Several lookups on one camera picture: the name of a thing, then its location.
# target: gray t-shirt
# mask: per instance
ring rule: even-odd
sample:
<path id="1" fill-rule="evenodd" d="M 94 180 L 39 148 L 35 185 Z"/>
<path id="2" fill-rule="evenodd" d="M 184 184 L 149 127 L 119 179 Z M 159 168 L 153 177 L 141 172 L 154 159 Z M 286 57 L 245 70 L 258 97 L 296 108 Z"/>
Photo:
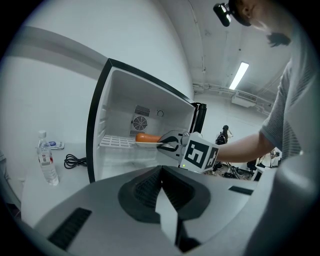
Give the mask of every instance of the gray t-shirt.
<path id="1" fill-rule="evenodd" d="M 301 144 L 306 144 L 302 143 L 302 140 L 306 139 L 308 143 L 313 143 L 309 137 L 314 136 L 314 139 L 318 139 L 319 136 L 313 132 L 320 133 L 320 130 L 317 130 L 320 128 L 318 112 L 320 110 L 320 69 L 317 53 L 304 31 L 298 26 L 293 30 L 291 47 L 291 58 L 281 77 L 274 106 L 260 130 L 275 147 L 282 151 L 283 160 L 301 152 Z M 306 101 L 301 100 L 302 97 L 310 98 L 309 104 L 297 104 L 299 101 Z M 309 109 L 297 111 L 302 105 Z M 305 134 L 301 134 L 303 129 L 301 126 L 304 127 Z"/>

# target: plastic bottle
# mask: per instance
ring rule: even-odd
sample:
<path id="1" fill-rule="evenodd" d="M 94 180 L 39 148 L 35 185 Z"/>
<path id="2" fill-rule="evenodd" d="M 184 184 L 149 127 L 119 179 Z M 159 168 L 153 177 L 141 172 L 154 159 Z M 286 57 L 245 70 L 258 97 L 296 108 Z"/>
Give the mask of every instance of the plastic bottle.
<path id="1" fill-rule="evenodd" d="M 38 154 L 40 167 L 45 180 L 50 185 L 56 186 L 59 183 L 59 178 L 54 165 L 50 144 L 46 141 L 47 133 L 45 130 L 40 130 L 38 136 L 40 140 L 36 152 Z"/>

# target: fluorescent light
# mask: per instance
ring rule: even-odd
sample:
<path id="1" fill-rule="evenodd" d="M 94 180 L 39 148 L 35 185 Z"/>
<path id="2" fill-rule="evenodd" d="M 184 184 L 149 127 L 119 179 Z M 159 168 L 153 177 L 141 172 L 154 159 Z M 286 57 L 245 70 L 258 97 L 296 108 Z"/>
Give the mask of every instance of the fluorescent light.
<path id="1" fill-rule="evenodd" d="M 238 86 L 238 84 L 240 83 L 242 77 L 246 73 L 248 67 L 249 67 L 248 63 L 241 62 L 240 67 L 238 69 L 238 72 L 236 73 L 236 75 L 235 75 L 235 77 L 234 77 L 229 89 L 234 90 Z"/>

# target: sausage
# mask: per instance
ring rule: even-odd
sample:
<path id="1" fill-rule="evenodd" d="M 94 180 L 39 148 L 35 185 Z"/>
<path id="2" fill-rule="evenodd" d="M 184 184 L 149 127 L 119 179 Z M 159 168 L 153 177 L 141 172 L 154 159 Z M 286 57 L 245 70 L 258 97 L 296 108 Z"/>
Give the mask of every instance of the sausage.
<path id="1" fill-rule="evenodd" d="M 146 133 L 138 133 L 135 136 L 136 142 L 149 142 L 149 143 L 156 143 L 160 140 L 161 136 L 155 136 Z"/>

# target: white table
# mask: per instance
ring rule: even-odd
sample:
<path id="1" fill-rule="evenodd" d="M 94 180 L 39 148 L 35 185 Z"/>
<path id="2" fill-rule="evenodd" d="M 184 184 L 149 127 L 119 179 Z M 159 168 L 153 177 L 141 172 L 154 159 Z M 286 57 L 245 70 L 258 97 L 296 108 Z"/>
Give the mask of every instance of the white table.
<path id="1" fill-rule="evenodd" d="M 34 166 L 29 170 L 24 182 L 21 202 L 21 218 L 32 228 L 47 212 L 90 183 L 86 167 L 64 167 L 67 154 L 73 154 L 77 158 L 85 157 L 86 144 L 66 143 L 63 150 L 52 150 L 59 177 L 57 186 L 46 182 L 35 155 Z"/>

